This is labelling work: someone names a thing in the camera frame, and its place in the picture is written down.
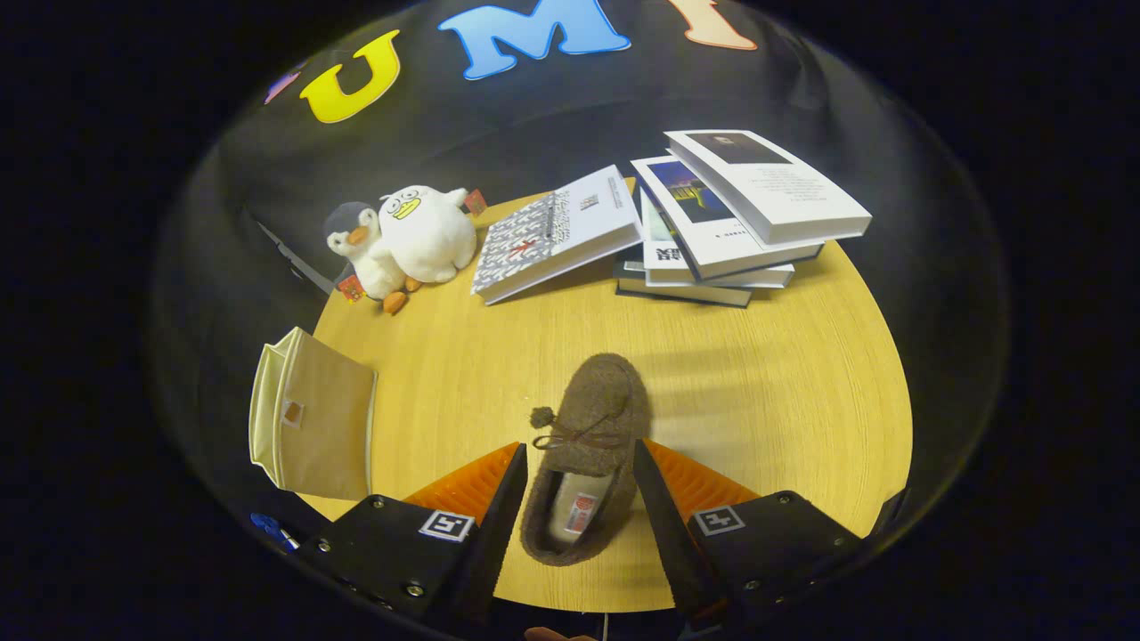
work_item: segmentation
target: paper bag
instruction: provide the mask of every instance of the paper bag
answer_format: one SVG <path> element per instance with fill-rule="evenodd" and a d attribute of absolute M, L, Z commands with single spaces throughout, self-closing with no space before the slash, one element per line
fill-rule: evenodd
<path fill-rule="evenodd" d="M 372 494 L 376 373 L 300 327 L 261 350 L 250 400 L 250 461 L 282 489 Z"/>

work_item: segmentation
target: yellow beak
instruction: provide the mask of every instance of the yellow beak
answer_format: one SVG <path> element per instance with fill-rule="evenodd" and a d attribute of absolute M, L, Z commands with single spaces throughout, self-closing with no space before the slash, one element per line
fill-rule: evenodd
<path fill-rule="evenodd" d="M 404 203 L 402 205 L 400 205 L 400 209 L 396 213 L 392 214 L 392 218 L 394 218 L 397 220 L 401 220 L 406 216 L 408 216 L 409 213 L 412 213 L 413 211 L 415 211 L 415 209 L 417 206 L 420 206 L 420 198 L 412 198 L 410 201 L 408 201 L 408 202 Z"/>

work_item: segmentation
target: fuzzy moccasin slipper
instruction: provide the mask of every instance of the fuzzy moccasin slipper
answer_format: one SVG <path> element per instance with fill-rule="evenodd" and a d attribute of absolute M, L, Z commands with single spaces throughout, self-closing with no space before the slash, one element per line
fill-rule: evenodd
<path fill-rule="evenodd" d="M 649 398 L 637 371 L 616 354 L 598 354 L 578 367 L 555 415 L 538 407 L 535 439 L 544 449 L 527 509 L 522 547 L 539 562 L 585 561 L 613 538 L 637 489 L 634 443 L 649 436 Z"/>

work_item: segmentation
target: letter m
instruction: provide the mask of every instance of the letter m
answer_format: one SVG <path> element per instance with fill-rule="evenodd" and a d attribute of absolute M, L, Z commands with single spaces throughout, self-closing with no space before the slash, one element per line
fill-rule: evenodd
<path fill-rule="evenodd" d="M 439 23 L 440 31 L 455 31 L 467 50 L 471 66 L 463 72 L 467 80 L 502 73 L 518 64 L 518 58 L 499 51 L 496 40 L 536 60 L 545 58 L 557 26 L 564 35 L 559 44 L 563 54 L 629 48 L 629 39 L 613 31 L 597 0 L 539 0 L 529 16 L 502 7 L 477 7 Z"/>

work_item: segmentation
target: round wooden table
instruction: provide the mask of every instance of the round wooden table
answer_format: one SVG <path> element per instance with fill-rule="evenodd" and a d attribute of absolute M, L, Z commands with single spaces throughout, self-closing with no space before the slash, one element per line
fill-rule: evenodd
<path fill-rule="evenodd" d="M 475 219 L 480 242 L 542 195 L 489 208 Z M 404 497 L 530 441 L 531 408 L 556 409 L 578 365 L 612 351 L 645 381 L 653 440 L 760 494 L 796 490 L 865 536 L 906 485 L 911 408 L 890 332 L 842 249 L 829 242 L 785 290 L 762 290 L 743 310 L 614 295 L 611 269 L 597 260 L 487 307 L 470 293 L 472 263 L 394 317 L 333 293 L 316 338 L 380 374 L 374 490 Z M 529 452 L 531 476 L 540 456 Z M 329 519 L 353 505 L 302 498 Z M 671 608 L 640 496 L 633 510 L 604 552 L 564 568 L 530 559 L 516 525 L 495 595 L 575 611 Z"/>

